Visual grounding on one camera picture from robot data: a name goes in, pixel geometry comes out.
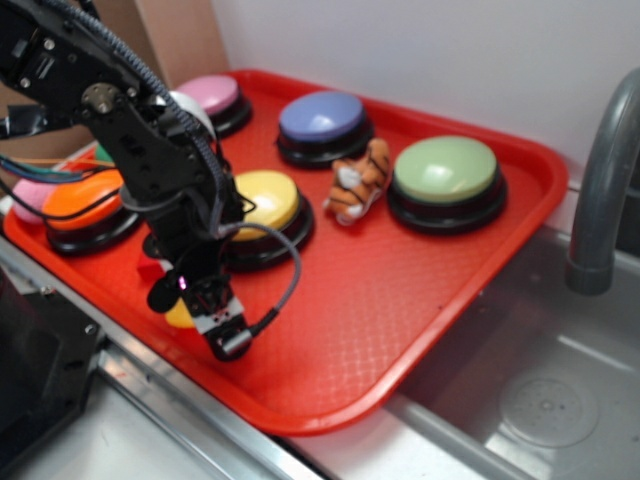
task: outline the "gray faucet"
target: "gray faucet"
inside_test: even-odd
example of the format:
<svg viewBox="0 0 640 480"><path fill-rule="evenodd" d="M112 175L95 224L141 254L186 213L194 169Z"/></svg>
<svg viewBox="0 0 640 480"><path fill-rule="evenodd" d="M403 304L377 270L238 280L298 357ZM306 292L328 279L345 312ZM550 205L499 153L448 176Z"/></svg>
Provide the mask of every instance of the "gray faucet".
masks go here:
<svg viewBox="0 0 640 480"><path fill-rule="evenodd" d="M639 153L640 68L611 97L589 154L565 272L578 293L609 289L615 248L640 254Z"/></svg>

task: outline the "green button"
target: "green button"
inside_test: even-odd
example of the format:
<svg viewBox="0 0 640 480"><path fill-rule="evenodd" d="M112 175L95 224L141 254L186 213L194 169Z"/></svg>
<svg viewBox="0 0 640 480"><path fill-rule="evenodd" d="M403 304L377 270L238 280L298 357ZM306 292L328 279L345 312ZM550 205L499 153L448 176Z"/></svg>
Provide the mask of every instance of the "green button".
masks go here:
<svg viewBox="0 0 640 480"><path fill-rule="evenodd" d="M451 203L484 191L497 167L493 151L468 137L423 140L403 150L394 168L395 181L415 200Z"/></svg>

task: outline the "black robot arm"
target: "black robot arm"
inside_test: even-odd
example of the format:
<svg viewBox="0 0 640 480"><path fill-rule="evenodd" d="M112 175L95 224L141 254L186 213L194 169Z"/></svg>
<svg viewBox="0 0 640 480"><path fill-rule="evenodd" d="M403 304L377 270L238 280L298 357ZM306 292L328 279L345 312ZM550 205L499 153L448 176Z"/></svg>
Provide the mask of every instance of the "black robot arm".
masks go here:
<svg viewBox="0 0 640 480"><path fill-rule="evenodd" d="M173 265L149 306L164 312L182 298L217 358L244 353L252 336L221 252L234 233L222 227L241 222L245 204L211 133L95 16L64 0L0 0L0 80L55 118L32 133L82 124L113 157L123 203Z"/></svg>

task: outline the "stainless steel sink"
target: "stainless steel sink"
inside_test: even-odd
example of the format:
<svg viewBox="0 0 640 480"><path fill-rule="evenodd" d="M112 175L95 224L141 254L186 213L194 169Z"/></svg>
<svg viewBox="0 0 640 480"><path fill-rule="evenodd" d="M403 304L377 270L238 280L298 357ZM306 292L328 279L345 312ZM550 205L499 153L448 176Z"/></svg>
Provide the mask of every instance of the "stainless steel sink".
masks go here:
<svg viewBox="0 0 640 480"><path fill-rule="evenodd" d="M564 285L567 245L538 232L389 408L418 429L445 420L450 437L516 467L501 477L640 478L640 263L618 255L612 289L583 297Z"/></svg>

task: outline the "tiger toy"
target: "tiger toy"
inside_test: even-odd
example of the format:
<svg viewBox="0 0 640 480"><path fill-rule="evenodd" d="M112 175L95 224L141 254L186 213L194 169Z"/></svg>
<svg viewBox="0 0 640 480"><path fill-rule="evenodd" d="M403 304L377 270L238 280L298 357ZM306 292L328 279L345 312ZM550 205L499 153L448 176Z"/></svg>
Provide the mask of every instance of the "tiger toy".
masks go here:
<svg viewBox="0 0 640 480"><path fill-rule="evenodd" d="M323 203L326 212L335 214L341 225L352 225L362 218L387 187L391 159L389 146L373 138L361 158L341 158L332 164L333 183Z"/></svg>

